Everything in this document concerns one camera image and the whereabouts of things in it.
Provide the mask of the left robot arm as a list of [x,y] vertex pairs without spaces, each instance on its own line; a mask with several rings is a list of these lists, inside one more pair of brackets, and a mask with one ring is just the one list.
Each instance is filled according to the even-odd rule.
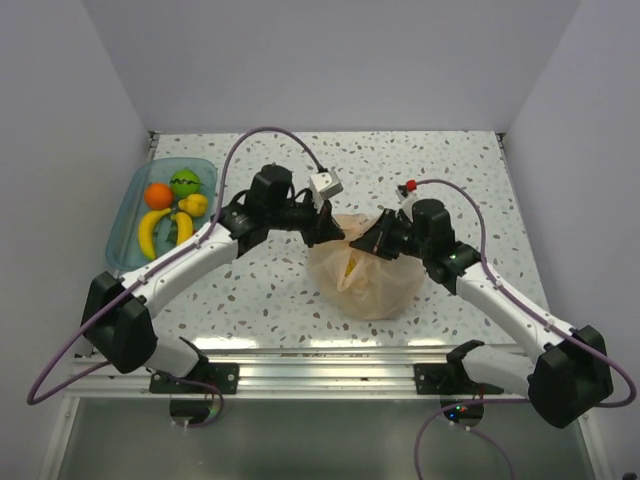
[[153,320],[187,287],[265,242],[273,230],[298,232],[307,246],[343,239],[330,202],[343,189],[336,172],[311,175],[302,200],[291,196],[291,186],[288,169],[266,165],[248,190],[181,245],[122,277],[95,277],[83,336],[122,374],[146,367],[172,375],[185,392],[201,390],[208,379],[203,353],[184,338],[157,335]]

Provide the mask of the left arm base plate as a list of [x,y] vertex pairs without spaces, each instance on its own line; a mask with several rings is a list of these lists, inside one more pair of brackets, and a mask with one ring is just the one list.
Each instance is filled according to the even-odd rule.
[[174,378],[166,372],[154,373],[149,384],[153,394],[211,394],[212,387],[223,395],[237,392],[240,366],[237,363],[207,363],[197,365],[186,378]]

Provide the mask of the orange plastic bag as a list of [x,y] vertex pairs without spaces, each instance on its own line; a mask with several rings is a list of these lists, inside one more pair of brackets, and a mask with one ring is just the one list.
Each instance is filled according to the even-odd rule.
[[338,215],[342,240],[310,249],[307,271],[317,290],[342,313],[359,320],[398,318],[413,302],[426,274],[421,262],[401,255],[385,260],[350,246],[374,223],[362,214]]

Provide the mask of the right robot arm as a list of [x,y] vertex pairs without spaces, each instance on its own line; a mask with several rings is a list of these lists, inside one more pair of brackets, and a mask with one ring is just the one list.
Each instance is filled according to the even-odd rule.
[[420,260],[433,282],[476,307],[521,348],[515,355],[479,340],[459,345],[446,356],[434,384],[438,393],[491,385],[529,400],[556,428],[612,394],[602,335],[592,327],[577,329],[512,290],[483,264],[480,252],[457,240],[442,202],[419,200],[409,213],[386,209],[350,245],[385,260]]

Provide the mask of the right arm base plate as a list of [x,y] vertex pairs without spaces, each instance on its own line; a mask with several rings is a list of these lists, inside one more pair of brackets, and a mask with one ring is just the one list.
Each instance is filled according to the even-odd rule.
[[502,394],[503,389],[486,383],[476,383],[463,368],[462,360],[469,352],[484,346],[479,340],[470,340],[446,354],[444,362],[413,365],[414,382],[418,395],[480,395]]

